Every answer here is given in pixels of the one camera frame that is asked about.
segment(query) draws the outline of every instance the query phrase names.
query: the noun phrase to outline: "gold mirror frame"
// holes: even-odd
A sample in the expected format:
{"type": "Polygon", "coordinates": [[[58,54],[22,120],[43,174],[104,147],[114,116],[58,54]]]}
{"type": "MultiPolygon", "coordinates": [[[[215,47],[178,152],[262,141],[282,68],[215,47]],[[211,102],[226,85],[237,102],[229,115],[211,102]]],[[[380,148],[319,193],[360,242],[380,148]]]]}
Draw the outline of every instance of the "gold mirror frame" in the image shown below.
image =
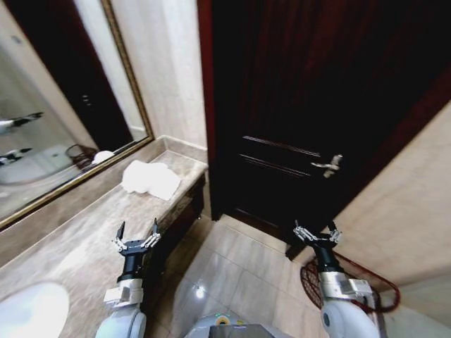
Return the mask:
{"type": "Polygon", "coordinates": [[[86,173],[78,175],[77,177],[74,177],[72,180],[62,184],[61,186],[51,190],[50,192],[47,192],[46,194],[35,199],[34,201],[26,204],[20,210],[17,210],[16,212],[4,218],[3,220],[0,220],[0,232],[10,227],[15,222],[18,222],[22,218],[26,217],[27,215],[31,214],[32,212],[36,211],[37,209],[45,206],[54,199],[70,191],[71,189],[75,188],[79,184],[86,182],[88,179],[100,173],[101,171],[111,167],[113,164],[119,162],[123,158],[136,152],[138,149],[142,148],[143,146],[150,143],[154,139],[152,127],[147,117],[147,111],[144,106],[144,102],[142,100],[141,91],[138,86],[135,73],[133,72],[132,64],[128,57],[127,49],[125,48],[122,34],[119,29],[118,22],[116,20],[116,15],[114,14],[113,6],[111,5],[110,0],[101,0],[101,5],[104,9],[106,19],[108,20],[111,33],[113,34],[114,42],[116,43],[116,47],[118,49],[119,56],[125,69],[125,73],[127,74],[128,82],[130,83],[132,93],[138,107],[138,111],[140,112],[142,122],[144,123],[144,127],[146,129],[147,136],[144,139],[136,142],[132,146],[128,147],[126,150],[120,152],[119,154],[109,158],[108,160],[100,163],[99,165],[96,165],[93,169],[87,171],[86,173]]]}

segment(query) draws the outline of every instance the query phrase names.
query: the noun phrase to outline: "tiled floor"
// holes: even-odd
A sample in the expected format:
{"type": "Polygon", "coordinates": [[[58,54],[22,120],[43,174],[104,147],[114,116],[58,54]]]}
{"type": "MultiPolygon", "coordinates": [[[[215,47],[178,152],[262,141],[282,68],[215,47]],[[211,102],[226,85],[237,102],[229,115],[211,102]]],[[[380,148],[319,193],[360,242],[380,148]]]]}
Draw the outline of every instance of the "tiled floor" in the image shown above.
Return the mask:
{"type": "Polygon", "coordinates": [[[183,337],[198,319],[217,312],[293,337],[327,337],[301,286],[301,263],[286,259],[284,250],[283,242],[233,218],[203,216],[167,260],[153,290],[146,337],[183,337]]]}

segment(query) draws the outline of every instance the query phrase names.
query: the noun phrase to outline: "door handle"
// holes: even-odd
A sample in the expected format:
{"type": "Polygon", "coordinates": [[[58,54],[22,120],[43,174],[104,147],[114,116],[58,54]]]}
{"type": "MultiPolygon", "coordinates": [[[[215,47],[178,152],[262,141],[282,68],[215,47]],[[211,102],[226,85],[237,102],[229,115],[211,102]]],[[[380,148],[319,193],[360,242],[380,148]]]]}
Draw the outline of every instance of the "door handle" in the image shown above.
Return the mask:
{"type": "Polygon", "coordinates": [[[332,157],[332,160],[330,161],[330,163],[315,163],[315,162],[311,162],[310,164],[312,164],[314,167],[318,167],[318,168],[325,168],[326,171],[324,171],[323,176],[325,178],[329,178],[330,176],[332,176],[333,174],[335,174],[336,171],[338,171],[340,169],[340,161],[342,160],[343,155],[335,155],[334,157],[332,157]]]}

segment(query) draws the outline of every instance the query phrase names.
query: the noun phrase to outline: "red wire basket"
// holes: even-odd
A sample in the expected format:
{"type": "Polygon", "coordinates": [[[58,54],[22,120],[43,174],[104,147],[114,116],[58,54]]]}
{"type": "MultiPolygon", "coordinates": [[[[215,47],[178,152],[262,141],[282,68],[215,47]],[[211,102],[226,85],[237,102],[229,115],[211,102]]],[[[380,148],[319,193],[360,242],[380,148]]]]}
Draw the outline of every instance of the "red wire basket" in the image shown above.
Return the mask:
{"type": "MultiPolygon", "coordinates": [[[[373,290],[375,301],[374,307],[370,307],[369,305],[358,301],[352,301],[352,303],[358,305],[366,313],[387,313],[398,307],[401,302],[401,293],[396,285],[339,253],[334,252],[334,254],[349,278],[367,280],[373,290]],[[386,295],[383,300],[381,298],[381,292],[384,292],[384,295],[386,295]]],[[[311,302],[321,309],[323,302],[321,298],[318,270],[316,267],[316,257],[314,257],[301,268],[301,283],[311,302]]]]}

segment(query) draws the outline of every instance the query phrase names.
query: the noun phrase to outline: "beige wall tile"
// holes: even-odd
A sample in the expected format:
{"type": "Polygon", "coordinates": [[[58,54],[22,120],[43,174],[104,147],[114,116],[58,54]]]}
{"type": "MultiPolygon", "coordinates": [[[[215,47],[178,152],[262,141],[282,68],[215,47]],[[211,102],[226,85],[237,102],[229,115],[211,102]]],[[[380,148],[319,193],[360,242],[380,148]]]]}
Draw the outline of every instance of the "beige wall tile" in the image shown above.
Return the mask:
{"type": "Polygon", "coordinates": [[[451,327],[451,272],[401,288],[402,303],[451,327]]]}
{"type": "Polygon", "coordinates": [[[274,310],[273,326],[295,338],[320,337],[319,311],[308,308],[279,290],[274,310]]]}
{"type": "Polygon", "coordinates": [[[283,261],[283,270],[280,275],[279,289],[294,297],[302,305],[312,309],[318,310],[310,298],[304,291],[301,283],[300,273],[302,265],[297,262],[291,262],[288,259],[283,261]]]}
{"type": "Polygon", "coordinates": [[[170,136],[164,137],[164,144],[168,150],[171,150],[180,155],[184,155],[203,163],[208,163],[206,148],[197,146],[170,136]]]}
{"type": "Polygon", "coordinates": [[[186,270],[184,277],[191,282],[196,283],[205,271],[206,265],[209,263],[213,250],[202,246],[192,259],[191,265],[186,270]]]}
{"type": "Polygon", "coordinates": [[[251,323],[271,325],[278,290],[244,270],[233,296],[230,310],[251,323]]]}
{"type": "Polygon", "coordinates": [[[252,247],[254,243],[258,243],[254,241],[252,238],[248,236],[244,236],[243,234],[239,234],[236,240],[233,242],[229,252],[227,253],[226,258],[243,268],[246,268],[250,259],[250,254],[252,252],[252,247]]]}
{"type": "Polygon", "coordinates": [[[238,233],[223,224],[214,222],[211,231],[205,239],[204,246],[216,251],[222,256],[227,256],[231,250],[238,233]]]}
{"type": "Polygon", "coordinates": [[[253,241],[245,269],[274,287],[278,287],[282,275],[283,262],[287,258],[280,252],[253,241]]]}
{"type": "Polygon", "coordinates": [[[384,315],[388,337],[445,338],[451,337],[451,329],[406,306],[384,315]]]}
{"type": "Polygon", "coordinates": [[[256,241],[269,246],[270,248],[285,253],[287,249],[287,244],[281,240],[266,234],[255,227],[251,227],[246,223],[240,222],[230,216],[223,215],[218,223],[231,227],[232,229],[241,232],[242,234],[255,239],[256,241]]]}
{"type": "Polygon", "coordinates": [[[206,147],[195,0],[113,1],[155,137],[206,147]]]}
{"type": "Polygon", "coordinates": [[[229,307],[242,271],[240,266],[213,253],[204,272],[194,283],[221,304],[229,307]]]}

